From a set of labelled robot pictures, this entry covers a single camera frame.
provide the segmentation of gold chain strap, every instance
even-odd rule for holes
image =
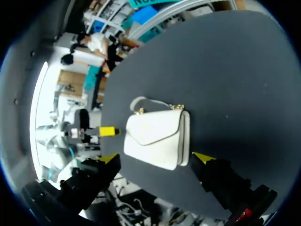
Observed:
[[[168,105],[172,110],[183,110],[184,105]],[[143,114],[145,113],[144,108],[140,108],[138,111],[134,112],[135,114]]]

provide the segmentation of white handbag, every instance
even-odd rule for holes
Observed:
[[[145,97],[137,97],[130,105]],[[167,170],[186,166],[189,160],[190,116],[183,105],[164,104],[172,110],[144,113],[141,108],[127,120],[124,153]]]

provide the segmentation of dark gray tabletop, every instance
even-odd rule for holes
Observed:
[[[124,129],[138,97],[184,104],[190,150],[232,162],[233,169],[288,195],[301,163],[301,68],[285,33],[269,17],[225,11],[195,18],[152,39],[114,69],[103,126]],[[196,214],[225,219],[189,167],[157,168],[123,154],[124,134],[102,138],[119,152],[121,174],[146,191]]]

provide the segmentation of white shirt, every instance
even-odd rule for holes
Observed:
[[[91,37],[91,41],[89,41],[87,44],[88,48],[92,52],[98,49],[101,53],[103,53],[102,40],[104,38],[104,34],[94,33],[90,37]]]

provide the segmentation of teal sign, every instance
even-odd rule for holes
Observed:
[[[180,0],[128,0],[132,8],[141,8],[144,6],[149,6],[157,3],[180,1]]]

